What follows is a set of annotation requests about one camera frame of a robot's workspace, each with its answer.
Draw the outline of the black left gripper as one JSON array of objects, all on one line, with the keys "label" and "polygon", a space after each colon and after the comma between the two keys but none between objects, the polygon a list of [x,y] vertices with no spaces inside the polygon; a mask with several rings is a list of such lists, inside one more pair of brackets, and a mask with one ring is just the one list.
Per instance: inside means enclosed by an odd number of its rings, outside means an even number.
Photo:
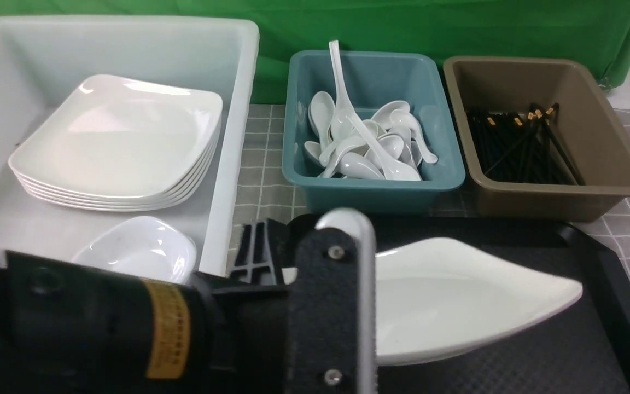
[{"label": "black left gripper", "polygon": [[368,217],[336,208],[293,249],[287,225],[245,224],[229,278],[192,277],[201,302],[194,393],[377,392],[377,240]]}]

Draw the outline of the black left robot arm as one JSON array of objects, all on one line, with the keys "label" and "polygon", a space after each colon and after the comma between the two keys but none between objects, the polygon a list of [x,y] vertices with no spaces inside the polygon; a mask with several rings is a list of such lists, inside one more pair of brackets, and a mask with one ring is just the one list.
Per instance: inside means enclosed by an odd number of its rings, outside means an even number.
[{"label": "black left robot arm", "polygon": [[370,220],[262,226],[186,284],[0,248],[0,393],[376,393]]}]

